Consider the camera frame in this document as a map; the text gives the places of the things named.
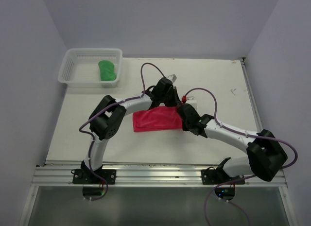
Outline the pink towel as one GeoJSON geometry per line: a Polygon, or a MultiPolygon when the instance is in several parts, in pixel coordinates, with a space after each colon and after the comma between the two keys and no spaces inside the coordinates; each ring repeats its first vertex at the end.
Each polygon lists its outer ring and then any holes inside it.
{"type": "Polygon", "coordinates": [[[177,107],[159,106],[150,110],[133,113],[134,132],[182,129],[182,120],[176,112],[177,107]]]}

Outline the green towel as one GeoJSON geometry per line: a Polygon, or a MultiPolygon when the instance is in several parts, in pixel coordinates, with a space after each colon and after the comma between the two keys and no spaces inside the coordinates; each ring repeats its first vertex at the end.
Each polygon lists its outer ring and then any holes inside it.
{"type": "Polygon", "coordinates": [[[98,63],[101,81],[114,81],[116,74],[114,72],[114,64],[108,60],[102,60],[98,63]]]}

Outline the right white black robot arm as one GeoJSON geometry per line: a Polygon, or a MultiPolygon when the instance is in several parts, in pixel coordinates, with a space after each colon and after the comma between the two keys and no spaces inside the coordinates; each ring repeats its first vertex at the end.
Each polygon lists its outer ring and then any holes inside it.
{"type": "Polygon", "coordinates": [[[287,160],[287,155],[274,135],[262,130],[256,135],[237,129],[226,130],[225,124],[217,123],[214,116],[200,116],[190,104],[177,109],[184,131],[196,136],[216,139],[231,145],[246,154],[245,157],[227,157],[215,168],[207,168],[203,175],[209,184],[228,183],[241,175],[255,175],[263,181],[270,182],[287,160]]]}

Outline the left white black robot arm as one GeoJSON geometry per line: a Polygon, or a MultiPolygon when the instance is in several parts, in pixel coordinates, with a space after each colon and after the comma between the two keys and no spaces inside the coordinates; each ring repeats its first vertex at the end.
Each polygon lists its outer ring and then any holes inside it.
{"type": "Polygon", "coordinates": [[[115,99],[105,96],[80,128],[81,133],[91,135],[90,147],[81,169],[89,183],[97,183],[101,178],[103,156],[110,138],[119,130],[123,118],[139,111],[151,110],[164,104],[168,107],[180,106],[176,87],[177,77],[173,74],[161,78],[152,90],[144,90],[141,95],[115,99]]]}

